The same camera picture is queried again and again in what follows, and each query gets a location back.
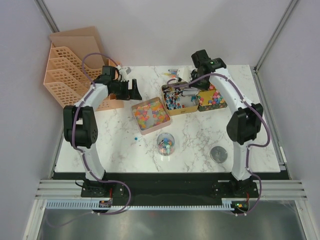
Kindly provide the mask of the gold tin of star candies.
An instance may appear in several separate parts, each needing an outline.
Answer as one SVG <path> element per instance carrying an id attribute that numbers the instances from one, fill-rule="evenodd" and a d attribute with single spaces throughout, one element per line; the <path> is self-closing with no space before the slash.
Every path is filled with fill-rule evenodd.
<path id="1" fill-rule="evenodd" d="M 221 93 L 212 84 L 207 90 L 200 91 L 197 99 L 199 102 L 198 111 L 200 112 L 223 109 L 228 106 Z"/>

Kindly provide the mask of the gold tin of lollipops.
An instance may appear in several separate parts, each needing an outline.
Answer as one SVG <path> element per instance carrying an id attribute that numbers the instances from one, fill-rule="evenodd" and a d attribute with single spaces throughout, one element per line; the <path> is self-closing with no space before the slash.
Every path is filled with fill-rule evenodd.
<path id="1" fill-rule="evenodd" d="M 179 95 L 180 89 L 192 88 L 192 87 L 170 87 L 163 85 L 162 98 L 165 109 L 170 116 L 182 115 L 193 113 L 198 110 L 199 102 L 197 95 L 193 96 L 181 96 Z"/>

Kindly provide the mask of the pink tray of gummy candies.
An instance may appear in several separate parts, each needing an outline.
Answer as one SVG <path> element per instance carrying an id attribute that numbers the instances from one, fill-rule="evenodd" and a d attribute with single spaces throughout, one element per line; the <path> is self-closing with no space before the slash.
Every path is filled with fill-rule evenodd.
<path id="1" fill-rule="evenodd" d="M 159 97 L 154 97 L 131 107 L 142 135 L 160 130 L 171 124 L 171 117 Z"/>

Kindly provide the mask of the shiny metal scoop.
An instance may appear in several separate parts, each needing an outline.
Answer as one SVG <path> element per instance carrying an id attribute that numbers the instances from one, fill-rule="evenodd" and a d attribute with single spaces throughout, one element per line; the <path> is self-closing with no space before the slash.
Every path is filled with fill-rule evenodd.
<path id="1" fill-rule="evenodd" d="M 182 97 L 187 97 L 187 96 L 196 96 L 198 95 L 200 92 L 200 90 L 198 88 L 194 88 L 194 87 L 185 87 L 185 88 L 181 88 L 179 90 L 179 95 Z"/>

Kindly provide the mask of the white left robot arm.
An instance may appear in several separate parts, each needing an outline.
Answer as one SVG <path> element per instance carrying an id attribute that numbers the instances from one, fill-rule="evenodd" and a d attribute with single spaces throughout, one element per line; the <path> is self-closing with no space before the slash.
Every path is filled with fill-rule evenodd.
<path id="1" fill-rule="evenodd" d="M 74 105 L 63 108 L 64 139 L 80 154 L 85 169 L 84 183 L 92 187 L 92 191 L 99 197 L 109 193 L 111 184 L 128 188 L 119 180 L 104 179 L 106 171 L 96 147 L 99 133 L 95 116 L 95 111 L 109 95 L 115 95 L 117 100 L 123 101 L 142 99 L 137 80 L 125 80 L 126 73 L 120 66 L 103 66 L 101 74 L 90 80 L 87 93 Z"/>

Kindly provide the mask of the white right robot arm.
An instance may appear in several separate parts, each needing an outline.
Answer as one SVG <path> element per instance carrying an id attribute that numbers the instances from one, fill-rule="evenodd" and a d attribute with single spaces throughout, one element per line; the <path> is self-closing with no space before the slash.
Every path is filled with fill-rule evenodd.
<path id="1" fill-rule="evenodd" d="M 191 55 L 198 80 L 206 80 L 222 95 L 231 112 L 226 132 L 233 142 L 233 166 L 229 191 L 240 197 L 253 188 L 249 164 L 250 146 L 261 130 L 263 107 L 245 97 L 232 79 L 227 65 L 221 58 L 211 59 L 206 50 Z"/>

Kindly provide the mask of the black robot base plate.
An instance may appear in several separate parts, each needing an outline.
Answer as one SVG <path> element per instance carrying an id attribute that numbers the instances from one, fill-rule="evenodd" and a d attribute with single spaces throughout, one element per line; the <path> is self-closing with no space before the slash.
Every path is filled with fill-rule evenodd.
<path id="1" fill-rule="evenodd" d="M 106 173 L 105 180 L 121 181 L 120 184 L 106 184 L 103 187 L 89 187 L 82 184 L 83 198 L 111 197 L 120 205 L 126 203 L 174 203 L 215 204 L 223 198 L 257 198 L 258 187 L 246 194 L 234 196 L 230 191 L 230 173 Z"/>

